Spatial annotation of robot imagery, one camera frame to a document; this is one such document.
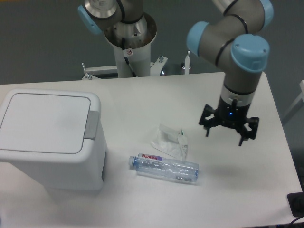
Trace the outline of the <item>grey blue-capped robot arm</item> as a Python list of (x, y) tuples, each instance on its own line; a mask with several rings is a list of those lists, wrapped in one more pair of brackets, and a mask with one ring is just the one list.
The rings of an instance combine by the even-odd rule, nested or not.
[[(219, 125), (235, 129), (241, 141), (255, 139), (258, 117), (247, 117), (261, 74), (267, 66), (268, 42), (257, 35), (272, 20), (268, 0), (216, 0), (223, 19), (197, 22), (189, 30), (190, 52), (225, 73), (218, 107), (206, 105), (199, 124), (207, 131)], [(86, 0), (77, 12), (87, 29), (104, 33), (114, 48), (119, 77), (150, 76), (150, 45), (157, 33), (141, 0)]]

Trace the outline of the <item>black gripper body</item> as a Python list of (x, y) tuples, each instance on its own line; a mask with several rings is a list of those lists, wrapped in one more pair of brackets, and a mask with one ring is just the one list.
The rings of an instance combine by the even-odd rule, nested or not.
[(234, 107), (232, 104), (226, 103), (222, 97), (220, 97), (217, 107), (219, 125), (232, 128), (232, 124), (236, 124), (247, 117), (250, 105), (251, 104)]

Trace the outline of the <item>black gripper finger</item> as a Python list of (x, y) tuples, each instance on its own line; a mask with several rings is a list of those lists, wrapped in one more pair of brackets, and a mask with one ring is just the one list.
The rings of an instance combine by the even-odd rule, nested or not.
[(247, 141), (248, 139), (254, 140), (256, 138), (258, 124), (259, 117), (245, 117), (244, 120), (236, 123), (235, 129), (241, 136), (239, 146), (242, 145), (243, 141)]
[(219, 125), (218, 110), (206, 104), (200, 117), (199, 125), (204, 127), (206, 137), (208, 137), (210, 129)]

